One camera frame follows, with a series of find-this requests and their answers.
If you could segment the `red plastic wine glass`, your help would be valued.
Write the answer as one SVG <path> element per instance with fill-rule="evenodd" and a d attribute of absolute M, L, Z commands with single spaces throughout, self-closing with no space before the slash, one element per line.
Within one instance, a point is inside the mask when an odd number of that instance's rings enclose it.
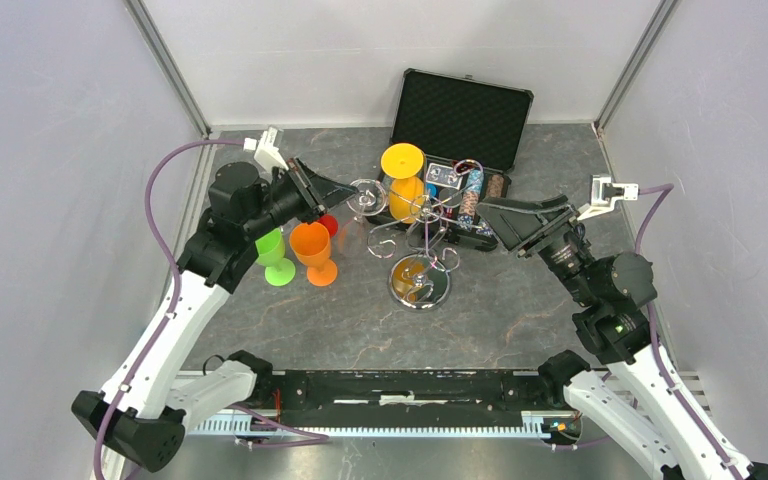
<path fill-rule="evenodd" d="M 330 238 L 335 237 L 339 231 L 339 222 L 333 215 L 322 215 L 317 219 L 317 222 L 326 228 Z"/>

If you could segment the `clear wine glass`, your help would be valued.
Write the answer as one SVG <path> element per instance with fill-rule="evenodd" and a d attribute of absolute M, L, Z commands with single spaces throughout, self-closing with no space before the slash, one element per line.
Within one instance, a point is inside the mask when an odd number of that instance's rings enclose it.
<path fill-rule="evenodd" d="M 356 215 L 374 216 L 388 207 L 388 193 L 380 181 L 357 179 L 350 186 L 355 189 L 355 194 L 347 201 L 347 205 Z"/>

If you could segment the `orange plastic wine glass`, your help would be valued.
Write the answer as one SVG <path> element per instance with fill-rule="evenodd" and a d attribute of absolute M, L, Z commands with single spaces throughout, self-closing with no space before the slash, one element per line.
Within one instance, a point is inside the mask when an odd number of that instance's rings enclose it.
<path fill-rule="evenodd" d="M 331 237 L 324 225 L 318 222 L 298 224 L 290 233 L 289 244 L 306 267 L 306 278 L 312 285 L 325 287 L 337 279 L 338 268 L 331 258 Z"/>

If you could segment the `yellow plastic wine glass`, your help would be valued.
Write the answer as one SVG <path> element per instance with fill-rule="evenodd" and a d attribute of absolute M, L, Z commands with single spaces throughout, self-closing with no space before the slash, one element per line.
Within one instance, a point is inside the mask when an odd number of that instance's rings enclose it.
<path fill-rule="evenodd" d="M 425 154 L 410 143 L 396 143 L 381 155 L 383 173 L 391 182 L 388 187 L 389 211 L 405 224 L 416 221 L 423 202 L 424 183 L 419 173 L 425 164 Z"/>

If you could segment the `green plastic wine glass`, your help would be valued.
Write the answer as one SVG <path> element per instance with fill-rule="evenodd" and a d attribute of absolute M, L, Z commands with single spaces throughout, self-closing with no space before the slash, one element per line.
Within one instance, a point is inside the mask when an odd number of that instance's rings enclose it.
<path fill-rule="evenodd" d="M 266 282 L 275 287 L 289 284 L 295 277 L 295 264 L 286 257 L 282 230 L 275 228 L 255 242 L 258 258 L 256 262 L 264 267 Z"/>

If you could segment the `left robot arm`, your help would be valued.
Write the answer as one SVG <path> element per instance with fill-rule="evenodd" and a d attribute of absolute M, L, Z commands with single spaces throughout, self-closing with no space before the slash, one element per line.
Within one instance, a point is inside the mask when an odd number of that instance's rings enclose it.
<path fill-rule="evenodd" d="M 97 443 L 147 472 L 166 467 L 187 432 L 233 404 L 266 405 L 270 363 L 231 355 L 216 370 L 176 388 L 196 340 L 256 263 L 257 240 L 291 220 L 312 223 L 357 188 L 289 159 L 264 179 L 248 162 L 221 167 L 209 207 L 173 263 L 173 282 L 147 330 L 99 391 L 83 390 L 71 410 Z"/>

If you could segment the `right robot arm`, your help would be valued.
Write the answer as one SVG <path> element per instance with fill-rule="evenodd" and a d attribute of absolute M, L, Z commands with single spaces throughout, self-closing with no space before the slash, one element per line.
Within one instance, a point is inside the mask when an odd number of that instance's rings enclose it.
<path fill-rule="evenodd" d="M 580 343 L 638 402 L 617 396 L 567 350 L 538 369 L 545 405 L 590 418 L 652 479 L 768 479 L 768 464 L 751 461 L 722 434 L 659 344 L 651 262 L 631 251 L 595 258 L 565 196 L 488 198 L 476 210 L 508 251 L 546 264 L 582 308 L 572 316 Z"/>

